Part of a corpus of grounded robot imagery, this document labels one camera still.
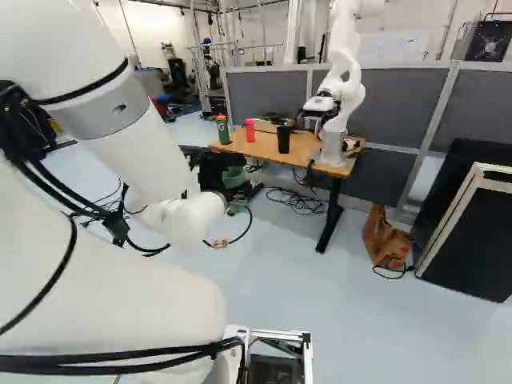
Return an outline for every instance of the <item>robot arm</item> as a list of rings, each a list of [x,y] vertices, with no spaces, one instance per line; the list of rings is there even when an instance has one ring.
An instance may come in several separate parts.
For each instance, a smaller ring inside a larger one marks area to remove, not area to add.
[[[199,244],[209,223],[224,213],[225,201],[214,193],[179,200],[193,181],[186,159],[95,4],[8,0],[0,14],[9,31],[0,47],[10,52],[0,62],[0,78],[19,84],[129,185],[138,203],[155,204],[151,224],[169,242]],[[26,42],[31,49],[23,48]],[[209,207],[208,214],[201,216],[197,205]],[[173,228],[186,228],[187,236]]]
[[[94,3],[5,0],[0,23],[0,79],[55,117],[130,186],[138,203],[156,205],[155,226],[170,242],[203,239],[224,201],[214,193],[180,200],[191,180],[188,164]],[[1,92],[0,100],[10,96]],[[0,180],[0,354],[103,353],[224,337],[225,302],[210,280],[77,229],[26,187],[1,151]],[[178,236],[173,227],[182,228]],[[51,291],[27,312],[59,270]],[[212,365],[202,358],[149,375],[151,382],[195,384]]]
[[[329,42],[331,68],[317,94],[303,107],[305,116],[320,116],[325,122],[321,127],[324,141],[321,161],[342,163],[341,148],[347,132],[346,124],[366,96],[366,89],[361,84],[361,67],[356,59],[361,43],[355,28],[356,18],[376,13],[384,1],[336,0],[332,6]]]

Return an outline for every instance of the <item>wooden table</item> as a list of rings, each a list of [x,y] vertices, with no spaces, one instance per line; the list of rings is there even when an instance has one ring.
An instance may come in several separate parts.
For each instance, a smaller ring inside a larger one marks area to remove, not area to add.
[[[246,129],[242,128],[231,134],[231,144],[223,145],[219,141],[214,141],[209,144],[209,147],[212,150],[220,152],[243,154],[252,158],[260,158],[269,162],[276,162],[304,169],[307,169],[312,153],[322,148],[322,142],[320,142],[311,132],[292,134],[290,136],[290,152],[288,154],[279,153],[278,137],[276,134],[256,131],[255,136],[255,142],[247,142]],[[364,139],[352,139],[361,141],[361,147],[364,145]],[[331,166],[325,163],[314,163],[311,167],[311,169],[323,172],[324,174],[331,176],[333,179],[330,190],[326,225],[324,226],[322,235],[320,236],[316,247],[316,251],[321,254],[326,251],[329,240],[332,237],[338,220],[344,211],[343,207],[338,204],[338,196],[342,187],[342,180],[347,179],[350,176],[356,159],[357,155],[348,159],[346,167],[344,168]]]

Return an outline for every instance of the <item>fan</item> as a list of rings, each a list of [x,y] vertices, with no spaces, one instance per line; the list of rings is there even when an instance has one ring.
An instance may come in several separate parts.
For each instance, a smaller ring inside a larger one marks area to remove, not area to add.
[[[512,39],[512,22],[480,22],[465,60],[472,62],[502,62]]]

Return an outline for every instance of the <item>green bottle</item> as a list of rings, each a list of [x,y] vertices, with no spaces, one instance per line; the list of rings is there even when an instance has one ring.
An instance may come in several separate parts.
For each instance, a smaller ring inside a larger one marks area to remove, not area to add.
[[[230,132],[227,128],[227,117],[223,115],[217,116],[217,129],[218,129],[218,139],[221,144],[226,145],[230,144]]]

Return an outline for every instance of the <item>brown paper bag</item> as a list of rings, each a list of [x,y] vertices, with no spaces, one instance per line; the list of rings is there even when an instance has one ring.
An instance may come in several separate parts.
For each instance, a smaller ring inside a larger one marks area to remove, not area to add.
[[[366,250],[376,266],[404,270],[412,241],[407,232],[394,228],[384,206],[373,206],[362,230]]]

